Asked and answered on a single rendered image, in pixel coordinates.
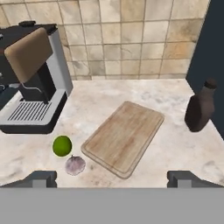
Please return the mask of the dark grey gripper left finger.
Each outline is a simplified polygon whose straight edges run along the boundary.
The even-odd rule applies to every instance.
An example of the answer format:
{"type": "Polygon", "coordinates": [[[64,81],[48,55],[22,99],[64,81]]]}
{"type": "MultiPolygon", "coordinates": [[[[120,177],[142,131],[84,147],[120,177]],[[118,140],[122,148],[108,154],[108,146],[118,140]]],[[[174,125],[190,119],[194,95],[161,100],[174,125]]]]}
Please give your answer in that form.
{"type": "Polygon", "coordinates": [[[3,187],[56,188],[56,179],[56,171],[34,171],[24,179],[3,185],[3,187]]]}

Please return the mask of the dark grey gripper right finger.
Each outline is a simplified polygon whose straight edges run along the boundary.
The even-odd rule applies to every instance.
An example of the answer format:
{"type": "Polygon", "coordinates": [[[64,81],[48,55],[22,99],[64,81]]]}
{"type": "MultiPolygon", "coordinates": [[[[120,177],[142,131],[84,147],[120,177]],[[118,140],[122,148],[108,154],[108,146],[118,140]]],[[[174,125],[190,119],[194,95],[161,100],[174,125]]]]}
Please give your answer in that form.
{"type": "Polygon", "coordinates": [[[168,171],[168,188],[221,187],[221,185],[198,178],[190,171],[168,171]]]}

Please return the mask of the pale purple garlic bulb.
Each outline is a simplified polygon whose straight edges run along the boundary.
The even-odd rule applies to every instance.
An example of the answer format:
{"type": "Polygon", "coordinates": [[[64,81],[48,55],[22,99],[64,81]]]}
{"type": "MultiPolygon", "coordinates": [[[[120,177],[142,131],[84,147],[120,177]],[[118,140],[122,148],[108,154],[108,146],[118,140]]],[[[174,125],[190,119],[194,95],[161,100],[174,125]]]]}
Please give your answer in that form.
{"type": "Polygon", "coordinates": [[[81,157],[71,156],[66,161],[66,173],[72,176],[76,176],[83,172],[86,166],[86,162],[81,157]]]}

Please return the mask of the green lime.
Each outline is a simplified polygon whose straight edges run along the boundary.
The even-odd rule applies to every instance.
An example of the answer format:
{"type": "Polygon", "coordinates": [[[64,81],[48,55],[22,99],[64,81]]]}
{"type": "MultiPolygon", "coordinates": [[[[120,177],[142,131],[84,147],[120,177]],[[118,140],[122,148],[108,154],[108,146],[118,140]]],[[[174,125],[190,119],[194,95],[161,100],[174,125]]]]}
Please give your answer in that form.
{"type": "Polygon", "coordinates": [[[64,157],[72,150],[72,142],[68,136],[57,136],[52,144],[52,150],[55,155],[64,157]]]}

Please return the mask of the wooden cutting board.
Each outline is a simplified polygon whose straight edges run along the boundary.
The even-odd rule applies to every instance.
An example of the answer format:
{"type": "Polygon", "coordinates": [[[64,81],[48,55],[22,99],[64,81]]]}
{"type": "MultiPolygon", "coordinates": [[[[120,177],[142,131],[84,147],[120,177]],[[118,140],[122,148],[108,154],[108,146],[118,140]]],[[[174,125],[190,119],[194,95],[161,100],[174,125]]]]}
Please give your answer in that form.
{"type": "Polygon", "coordinates": [[[165,116],[125,101],[81,146],[82,153],[120,179],[128,179],[165,116]]]}

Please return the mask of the dark brown condiment bottle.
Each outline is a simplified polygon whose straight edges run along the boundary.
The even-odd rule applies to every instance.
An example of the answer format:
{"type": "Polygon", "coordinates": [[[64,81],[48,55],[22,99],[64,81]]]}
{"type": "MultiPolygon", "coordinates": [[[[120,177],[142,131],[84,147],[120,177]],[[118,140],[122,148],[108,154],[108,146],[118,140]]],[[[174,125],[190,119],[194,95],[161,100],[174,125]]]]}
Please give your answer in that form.
{"type": "Polygon", "coordinates": [[[186,108],[185,124],[191,132],[199,132],[204,129],[214,113],[214,91],[217,82],[208,78],[202,89],[194,94],[186,108]]]}

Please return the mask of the dark blue tall cabinet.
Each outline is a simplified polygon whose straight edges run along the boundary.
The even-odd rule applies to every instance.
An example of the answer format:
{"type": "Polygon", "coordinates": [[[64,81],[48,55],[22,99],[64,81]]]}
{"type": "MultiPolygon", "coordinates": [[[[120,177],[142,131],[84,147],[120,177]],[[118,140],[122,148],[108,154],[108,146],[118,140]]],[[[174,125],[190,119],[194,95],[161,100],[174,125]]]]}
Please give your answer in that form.
{"type": "Polygon", "coordinates": [[[185,79],[196,95],[208,78],[217,84],[211,120],[224,138],[224,0],[210,0],[185,79]]]}

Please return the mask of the black and silver coffee machine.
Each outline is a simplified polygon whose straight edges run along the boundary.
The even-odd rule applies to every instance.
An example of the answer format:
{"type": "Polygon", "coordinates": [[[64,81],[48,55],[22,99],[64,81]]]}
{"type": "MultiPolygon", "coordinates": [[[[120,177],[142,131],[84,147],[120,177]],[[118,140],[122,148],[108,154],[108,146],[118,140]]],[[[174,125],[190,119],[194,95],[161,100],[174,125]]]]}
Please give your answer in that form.
{"type": "Polygon", "coordinates": [[[56,24],[31,20],[0,28],[0,109],[21,94],[0,115],[2,132],[51,133],[72,90],[56,24]]]}

